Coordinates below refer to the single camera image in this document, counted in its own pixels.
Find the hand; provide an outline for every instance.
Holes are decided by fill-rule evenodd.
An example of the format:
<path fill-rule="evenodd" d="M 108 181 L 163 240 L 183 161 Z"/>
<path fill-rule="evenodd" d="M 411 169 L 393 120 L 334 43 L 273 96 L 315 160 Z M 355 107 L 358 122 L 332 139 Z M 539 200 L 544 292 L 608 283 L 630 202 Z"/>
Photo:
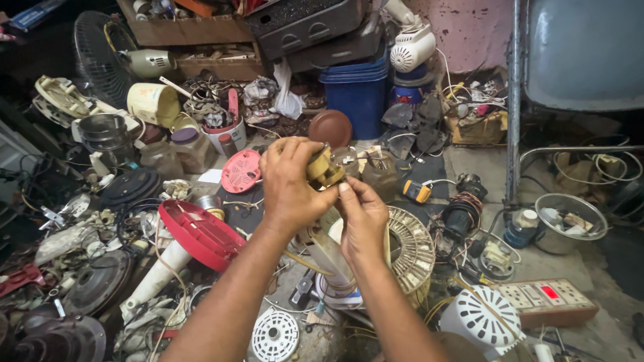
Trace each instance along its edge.
<path fill-rule="evenodd" d="M 336 202 L 337 186 L 317 192 L 307 183 L 308 160 L 323 148 L 306 137 L 287 137 L 273 142 L 261 156 L 267 227 L 293 236 Z"/>
<path fill-rule="evenodd" d="M 348 176 L 339 185 L 336 209 L 345 220 L 341 248 L 349 267 L 356 273 L 365 263 L 384 261 L 384 231 L 389 210 L 369 185 Z"/>

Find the black plastic tray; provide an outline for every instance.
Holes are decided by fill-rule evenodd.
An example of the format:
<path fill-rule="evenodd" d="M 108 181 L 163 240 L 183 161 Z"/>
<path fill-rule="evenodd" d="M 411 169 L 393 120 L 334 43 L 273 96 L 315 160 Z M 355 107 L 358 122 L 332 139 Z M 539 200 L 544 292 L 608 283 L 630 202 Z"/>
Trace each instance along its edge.
<path fill-rule="evenodd" d="M 268 60 L 279 59 L 288 53 L 355 30 L 360 26 L 368 7 L 368 0 L 343 0 L 321 12 L 262 35 L 257 41 Z"/>
<path fill-rule="evenodd" d="M 327 42 L 288 54 L 286 59 L 291 71 L 297 73 L 367 58 L 378 52 L 384 28 L 380 16 L 370 19 L 370 16 L 367 15 L 358 29 Z"/>
<path fill-rule="evenodd" d="M 330 8 L 343 0 L 274 0 L 253 10 L 244 20 L 255 37 Z"/>

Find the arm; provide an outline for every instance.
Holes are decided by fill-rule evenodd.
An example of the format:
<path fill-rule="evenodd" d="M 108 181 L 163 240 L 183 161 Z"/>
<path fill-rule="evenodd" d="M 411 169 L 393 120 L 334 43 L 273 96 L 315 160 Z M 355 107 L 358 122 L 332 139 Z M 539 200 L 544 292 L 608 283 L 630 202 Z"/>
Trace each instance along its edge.
<path fill-rule="evenodd" d="M 322 145 L 303 137 L 275 141 L 260 160 L 265 214 L 248 244 L 199 303 L 161 356 L 168 361 L 240 362 L 246 355 L 261 300 L 282 251 L 296 231 L 337 200 L 331 187 L 318 193 L 305 168 Z"/>
<path fill-rule="evenodd" d="M 340 184 L 336 204 L 345 219 L 342 252 L 354 273 L 387 362 L 447 362 L 421 318 L 400 290 L 383 260 L 383 235 L 389 212 L 368 185 L 349 177 Z"/>

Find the purple jar lid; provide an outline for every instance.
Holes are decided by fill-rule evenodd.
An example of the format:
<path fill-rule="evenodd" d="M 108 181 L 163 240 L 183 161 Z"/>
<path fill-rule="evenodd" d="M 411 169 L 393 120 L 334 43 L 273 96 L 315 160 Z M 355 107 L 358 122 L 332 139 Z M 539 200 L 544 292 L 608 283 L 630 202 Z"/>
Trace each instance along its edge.
<path fill-rule="evenodd" d="M 187 144 L 199 138 L 199 132 L 194 128 L 179 129 L 174 132 L 170 139 L 176 144 Z"/>

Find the pink wall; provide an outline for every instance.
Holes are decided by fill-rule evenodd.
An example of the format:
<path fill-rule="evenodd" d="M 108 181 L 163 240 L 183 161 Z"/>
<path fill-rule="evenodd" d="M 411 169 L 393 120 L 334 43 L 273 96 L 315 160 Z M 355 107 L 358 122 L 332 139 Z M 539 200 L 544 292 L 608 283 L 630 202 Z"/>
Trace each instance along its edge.
<path fill-rule="evenodd" d="M 512 32 L 512 0 L 403 0 L 436 35 L 450 73 L 506 65 L 506 45 Z"/>

